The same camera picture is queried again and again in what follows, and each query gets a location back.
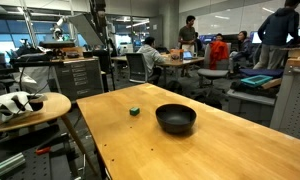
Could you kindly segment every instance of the cabinet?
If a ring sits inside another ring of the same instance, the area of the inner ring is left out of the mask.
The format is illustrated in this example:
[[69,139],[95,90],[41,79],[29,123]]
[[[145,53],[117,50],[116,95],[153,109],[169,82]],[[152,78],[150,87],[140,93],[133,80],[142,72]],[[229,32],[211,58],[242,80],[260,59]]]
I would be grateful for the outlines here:
[[58,92],[71,102],[104,92],[98,59],[64,62],[54,68],[54,74]]
[[270,127],[300,139],[300,60],[287,62]]

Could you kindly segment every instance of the man in blue shirt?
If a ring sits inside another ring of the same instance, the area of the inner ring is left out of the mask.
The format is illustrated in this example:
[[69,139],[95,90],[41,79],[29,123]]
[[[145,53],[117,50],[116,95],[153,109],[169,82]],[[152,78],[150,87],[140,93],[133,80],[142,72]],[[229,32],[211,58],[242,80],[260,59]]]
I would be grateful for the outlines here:
[[300,15],[295,9],[300,0],[286,0],[284,8],[278,9],[271,14],[258,30],[262,40],[262,49],[259,62],[253,69],[277,69],[287,52],[282,50],[286,47],[286,40],[290,34],[295,41],[300,39],[298,26]]

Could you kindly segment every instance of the man in dark jacket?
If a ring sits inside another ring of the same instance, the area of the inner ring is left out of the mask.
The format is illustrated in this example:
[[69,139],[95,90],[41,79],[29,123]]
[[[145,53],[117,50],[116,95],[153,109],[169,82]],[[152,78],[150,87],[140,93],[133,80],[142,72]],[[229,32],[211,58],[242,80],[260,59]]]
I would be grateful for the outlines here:
[[287,36],[290,34],[295,41],[300,41],[298,26],[300,15],[295,11],[300,0],[286,0],[284,8],[271,14],[258,30],[262,40],[262,49],[259,62],[253,69],[276,69],[285,59],[287,51]]
[[233,75],[234,73],[234,62],[238,62],[240,60],[248,61],[252,54],[251,40],[248,38],[248,32],[240,31],[238,34],[238,40],[240,43],[239,51],[233,51],[229,56],[230,75]]

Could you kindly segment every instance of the cardboard box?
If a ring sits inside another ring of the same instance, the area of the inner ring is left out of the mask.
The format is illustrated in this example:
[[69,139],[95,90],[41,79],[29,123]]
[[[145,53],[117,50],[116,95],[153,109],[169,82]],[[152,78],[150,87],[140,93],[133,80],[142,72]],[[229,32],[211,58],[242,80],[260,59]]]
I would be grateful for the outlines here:
[[269,88],[278,86],[278,85],[281,84],[281,81],[282,81],[281,78],[279,78],[279,79],[273,79],[273,80],[271,80],[271,81],[269,81],[267,83],[262,84],[262,88],[263,89],[269,89]]
[[289,58],[298,58],[298,57],[300,57],[300,48],[289,49],[288,56],[289,56]]

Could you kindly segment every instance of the green cube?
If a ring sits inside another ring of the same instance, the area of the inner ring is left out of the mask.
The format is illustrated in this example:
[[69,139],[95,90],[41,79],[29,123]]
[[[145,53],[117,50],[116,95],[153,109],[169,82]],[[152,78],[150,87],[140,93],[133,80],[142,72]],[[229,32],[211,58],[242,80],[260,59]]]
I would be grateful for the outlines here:
[[130,115],[136,116],[140,113],[140,109],[138,107],[133,107],[130,109]]

